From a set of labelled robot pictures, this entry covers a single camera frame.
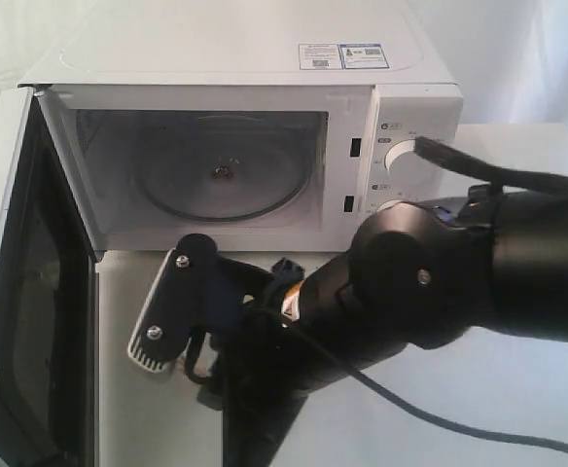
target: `cable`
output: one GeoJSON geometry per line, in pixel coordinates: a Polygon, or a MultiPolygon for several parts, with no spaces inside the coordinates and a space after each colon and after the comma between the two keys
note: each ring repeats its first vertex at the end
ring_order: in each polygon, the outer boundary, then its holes
{"type": "Polygon", "coordinates": [[[423,411],[422,409],[419,409],[418,407],[410,404],[405,399],[402,399],[401,397],[399,397],[398,395],[396,395],[394,392],[390,391],[386,387],[383,387],[375,380],[367,377],[357,368],[349,365],[345,361],[336,357],[333,353],[331,353],[329,350],[323,347],[323,345],[321,345],[318,341],[316,341],[314,338],[312,338],[304,331],[302,331],[299,328],[299,326],[296,325],[295,321],[289,319],[287,316],[277,311],[270,310],[268,308],[258,308],[257,311],[264,312],[272,317],[277,318],[279,321],[285,324],[288,327],[288,329],[290,329],[295,335],[297,335],[300,339],[305,341],[305,343],[310,345],[312,348],[314,348],[314,350],[322,354],[326,359],[328,359],[334,365],[339,367],[345,373],[347,373],[351,377],[354,377],[359,382],[367,386],[368,389],[377,393],[382,398],[388,400],[389,402],[397,406],[399,409],[409,413],[410,415],[415,416],[416,418],[431,423],[432,425],[439,426],[440,428],[443,428],[445,430],[453,431],[461,435],[471,436],[473,438],[479,438],[487,441],[495,441],[498,443],[508,443],[513,445],[530,446],[534,448],[551,449],[568,454],[568,443],[563,443],[561,441],[556,441],[556,440],[550,440],[548,438],[539,438],[535,436],[513,435],[498,431],[483,430],[480,428],[474,428],[468,425],[457,423],[456,421],[448,420],[441,416],[423,411]]]}

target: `table surface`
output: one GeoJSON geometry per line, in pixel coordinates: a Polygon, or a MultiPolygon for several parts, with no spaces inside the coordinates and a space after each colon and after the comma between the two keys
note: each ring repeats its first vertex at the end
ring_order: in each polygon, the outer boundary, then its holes
{"type": "MultiPolygon", "coordinates": [[[[464,149],[477,145],[501,145],[509,152],[524,149],[519,142],[524,132],[515,132],[515,127],[497,126],[492,131],[469,127],[460,129],[458,143],[464,149]]],[[[566,129],[524,128],[532,133],[529,137],[539,134],[541,141],[564,132],[563,147],[568,148],[566,129]]],[[[543,157],[543,166],[553,164],[553,159],[543,157]]],[[[562,160],[559,157],[556,165],[561,167],[562,160]]],[[[568,173],[568,166],[560,171],[568,173]]],[[[280,254],[233,256],[268,267],[280,254]]],[[[288,256],[311,272],[330,255],[288,256]]],[[[161,259],[161,253],[109,252],[98,266],[102,467],[221,465],[220,416],[195,402],[196,386],[180,373],[167,381],[150,378],[125,357],[132,326],[161,259]]],[[[568,343],[472,329],[434,351],[411,345],[367,374],[421,409],[455,421],[568,443],[568,343]]],[[[272,463],[273,467],[294,465],[568,467],[568,456],[444,431],[347,378],[310,397],[272,463]]]]}

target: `microwave door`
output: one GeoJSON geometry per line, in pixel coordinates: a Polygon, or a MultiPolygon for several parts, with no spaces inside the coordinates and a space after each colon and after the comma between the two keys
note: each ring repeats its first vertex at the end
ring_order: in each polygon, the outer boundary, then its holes
{"type": "Polygon", "coordinates": [[[95,257],[33,92],[0,98],[0,466],[89,467],[95,257]]]}

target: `timer knob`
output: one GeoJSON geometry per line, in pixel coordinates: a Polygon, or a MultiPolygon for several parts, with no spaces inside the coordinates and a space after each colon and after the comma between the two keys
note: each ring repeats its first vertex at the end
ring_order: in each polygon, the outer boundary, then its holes
{"type": "Polygon", "coordinates": [[[438,168],[417,156],[413,151],[414,140],[395,144],[385,155],[385,168],[390,183],[402,193],[402,198],[413,200],[433,195],[438,168]]]}

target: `white microwave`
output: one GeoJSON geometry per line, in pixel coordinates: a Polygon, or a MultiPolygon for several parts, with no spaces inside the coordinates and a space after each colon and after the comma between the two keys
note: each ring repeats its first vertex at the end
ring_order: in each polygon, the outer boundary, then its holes
{"type": "Polygon", "coordinates": [[[105,251],[342,251],[461,107],[400,0],[99,2],[0,98],[0,465],[93,465],[105,251]]]}

